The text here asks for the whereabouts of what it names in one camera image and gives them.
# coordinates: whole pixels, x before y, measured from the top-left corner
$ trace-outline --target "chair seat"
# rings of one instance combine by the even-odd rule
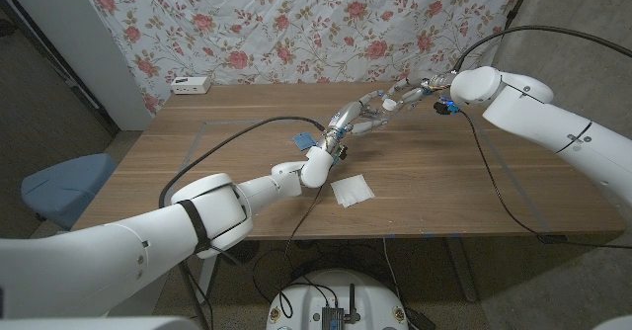
[[[56,164],[22,181],[22,200],[36,213],[69,230],[116,168],[105,153]]]

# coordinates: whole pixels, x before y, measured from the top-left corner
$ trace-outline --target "floral fabric backdrop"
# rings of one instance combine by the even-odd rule
[[[446,71],[514,0],[94,0],[152,113],[176,76],[213,84],[388,81]],[[464,67],[489,64],[484,45]]]

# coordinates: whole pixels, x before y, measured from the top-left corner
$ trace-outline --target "white power strip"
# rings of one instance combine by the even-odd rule
[[[171,88],[176,94],[204,94],[210,88],[210,77],[176,77]]]

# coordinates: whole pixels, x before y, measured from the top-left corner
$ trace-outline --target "wooden table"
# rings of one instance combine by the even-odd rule
[[[138,138],[74,229],[157,208],[163,186],[238,130],[275,116],[304,116],[325,124],[344,104],[390,83],[212,87],[201,96],[173,96]],[[296,238],[521,235],[502,209],[466,119],[440,116],[434,98],[396,116],[382,130],[343,144],[348,158],[330,172],[320,202]],[[381,104],[379,99],[373,105]],[[552,233],[613,233],[625,223],[592,183],[554,153],[488,124],[469,111],[509,208],[522,222]],[[305,160],[292,137],[319,131],[311,124],[261,126],[211,155],[179,183],[225,172],[234,182],[270,174],[281,162]],[[330,182],[362,174],[375,198],[339,206]],[[316,190],[278,202],[255,217],[250,239],[285,239]]]

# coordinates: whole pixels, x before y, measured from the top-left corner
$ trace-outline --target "black strap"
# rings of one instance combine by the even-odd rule
[[[201,217],[199,216],[199,211],[196,208],[196,205],[194,205],[194,203],[190,200],[179,201],[178,204],[185,209],[187,215],[189,216],[189,219],[191,220],[191,223],[194,225],[194,230],[196,231],[197,245],[196,251],[194,253],[208,250],[210,248],[210,239],[208,238],[206,227],[201,221]]]

